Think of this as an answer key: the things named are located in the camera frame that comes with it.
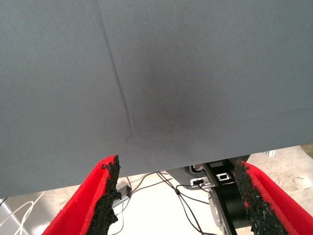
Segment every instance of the black rubber edge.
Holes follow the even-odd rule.
[[[286,229],[274,211],[270,209],[270,204],[262,199],[261,193],[256,187],[252,187],[251,178],[246,172],[247,169],[241,161],[237,161],[234,177],[241,198],[244,203],[248,204],[248,207],[245,208],[252,226],[251,230],[256,235],[287,235]]]
[[[120,170],[118,156],[115,156],[113,164],[109,163],[109,165],[103,165],[101,168],[107,168],[111,178],[107,178],[106,194],[100,197],[95,205],[94,215],[86,233],[87,235],[107,235],[110,225],[118,220],[112,209],[113,201],[121,199],[122,196],[116,190]]]

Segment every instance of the floor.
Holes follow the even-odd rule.
[[[248,162],[259,167],[286,193],[298,202],[307,212],[313,215],[313,159],[307,156],[299,146],[275,150],[268,157],[265,153],[252,154]],[[138,183],[142,175],[130,177],[133,187]],[[160,179],[154,174],[145,179],[141,187],[159,182]],[[118,181],[117,189],[127,183],[126,178]],[[34,209],[24,225],[23,234],[39,235],[65,205],[78,186],[54,189],[46,191],[43,197],[34,206]],[[201,190],[190,191],[182,189],[181,192],[188,196],[207,201],[207,194]],[[15,196],[8,198],[1,210],[18,208],[29,200],[35,200],[40,193]],[[204,232],[221,235],[221,231],[215,226],[210,207],[206,204],[192,200],[187,201],[194,211],[201,228]],[[16,221],[8,221],[0,227],[0,234],[14,234],[27,207],[16,215]],[[143,189],[134,194],[123,215],[118,216],[119,221],[111,225],[109,234],[118,232],[123,224],[124,227],[119,235],[126,234],[188,234],[198,235],[185,217],[180,201],[165,183],[151,188]],[[4,219],[0,211],[0,221]],[[238,235],[249,235],[250,228],[239,229]]]

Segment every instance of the black cable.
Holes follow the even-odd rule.
[[[197,202],[201,202],[201,203],[204,203],[204,204],[210,205],[210,203],[208,203],[208,202],[201,201],[201,200],[196,199],[196,198],[193,198],[193,197],[189,197],[189,196],[187,196],[187,195],[183,194],[182,192],[181,192],[180,194],[181,194],[181,195],[183,195],[183,196],[185,196],[185,197],[187,197],[187,198],[189,198],[189,199],[191,199],[191,200],[194,200],[194,201],[197,201]]]
[[[0,207],[3,204],[3,202],[5,202],[5,200],[8,199],[7,197],[3,199],[3,201],[0,203]]]
[[[157,172],[156,172],[156,171],[155,171],[155,172],[151,172],[151,173],[149,173],[149,174],[146,174],[144,177],[142,177],[140,183],[135,187],[134,191],[136,191],[136,189],[139,188],[139,186],[142,184],[143,180],[144,180],[147,176],[152,175],[152,174],[155,174],[155,173],[157,173]]]
[[[149,185],[149,186],[145,186],[145,187],[139,188],[139,189],[137,189],[136,191],[132,192],[132,195],[133,195],[134,193],[136,193],[136,192],[142,190],[142,189],[149,188],[149,187],[152,187],[152,186],[161,184],[161,183],[164,183],[164,181],[160,181],[160,182],[157,182],[157,183],[155,183],[155,184],[153,184],[153,185]]]
[[[159,174],[158,172],[157,172],[156,174],[158,175],[158,177],[160,177],[160,178],[161,178],[161,180],[165,181],[165,183],[166,183],[169,187],[171,187],[172,189],[174,189],[174,190],[175,190],[175,188],[174,188],[174,186],[172,185],[172,183],[171,183],[171,182],[166,181],[166,178],[165,178],[163,175]]]
[[[158,175],[161,179],[164,180],[165,177],[164,177],[163,175],[159,175],[159,174],[157,174],[157,175]],[[198,221],[197,221],[197,219],[196,219],[194,213],[192,212],[190,206],[189,206],[188,203],[184,200],[184,198],[181,196],[181,195],[184,195],[184,194],[182,194],[182,193],[181,193],[177,188],[175,188],[170,182],[166,182],[166,183],[167,183],[168,186],[170,186],[172,189],[174,189],[175,193],[178,195],[179,200],[180,200],[180,202],[181,202],[181,204],[182,204],[182,206],[183,206],[183,209],[184,209],[184,211],[185,211],[185,215],[186,215],[186,217],[187,217],[189,223],[192,225],[192,227],[194,227],[194,228],[195,228],[199,233],[201,233],[202,235],[216,235],[216,234],[212,234],[212,233],[205,233],[205,232],[202,231],[202,229],[201,229],[201,227],[200,227],[200,225],[199,225],[199,223],[198,223]],[[196,221],[196,223],[197,223],[199,229],[191,222],[191,220],[190,220],[190,218],[189,218],[189,216],[188,216],[188,214],[187,214],[187,212],[186,212],[186,209],[185,209],[185,207],[184,207],[184,205],[183,205],[183,203],[182,203],[181,200],[183,200],[184,203],[186,204],[186,206],[189,208],[189,210],[190,210],[192,216],[194,217],[194,219],[195,219],[195,221]]]
[[[209,191],[206,191],[204,188],[202,188],[200,185],[198,185],[198,187],[205,192],[209,192]]]
[[[138,189],[138,187],[141,185],[141,183],[143,182],[143,180],[144,180],[147,176],[152,175],[152,174],[155,174],[155,173],[157,173],[157,172],[155,171],[155,172],[151,172],[151,173],[148,173],[148,174],[144,175],[144,176],[142,177],[140,183],[136,186],[136,188],[135,188],[134,190],[133,190],[133,186],[132,186],[132,183],[131,183],[129,177],[126,177],[127,180],[128,180],[128,183],[129,183],[129,185],[130,185],[130,187],[131,187],[131,195],[133,194],[133,192],[135,192],[135,191]],[[131,198],[132,198],[131,195],[130,195],[130,198],[129,198],[128,202],[126,203],[125,208],[122,208],[122,212],[127,208],[128,204],[129,204],[129,202],[130,202],[130,200],[131,200]]]

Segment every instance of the white cable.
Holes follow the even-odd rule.
[[[35,204],[39,201],[39,199],[44,195],[45,192],[42,192],[42,194],[40,194],[40,196],[34,201],[34,203],[31,204],[31,206],[28,208],[28,210],[25,212],[24,216],[23,216],[23,219],[22,219],[22,222],[21,222],[21,225],[20,227],[16,230],[16,232],[14,233],[14,235],[17,235],[18,232],[20,231],[20,235],[23,235],[23,226],[24,226],[24,223],[26,221],[26,219],[29,217],[31,211],[33,210]]]
[[[33,204],[33,201],[29,201],[24,203],[23,205],[21,205],[19,208],[17,208],[15,211],[13,211],[12,213],[10,213],[1,223],[0,223],[0,227],[10,218],[12,217],[16,212],[18,212],[21,208],[23,208],[24,206],[26,206],[28,203]]]

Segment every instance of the red foam pad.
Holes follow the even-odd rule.
[[[43,235],[85,235],[94,214],[96,202],[105,195],[109,170],[116,155],[101,160],[90,172],[64,208],[46,228]]]
[[[247,167],[252,186],[256,187],[264,201],[270,204],[290,235],[313,235],[313,217],[286,194],[273,180],[255,166],[243,162]]]

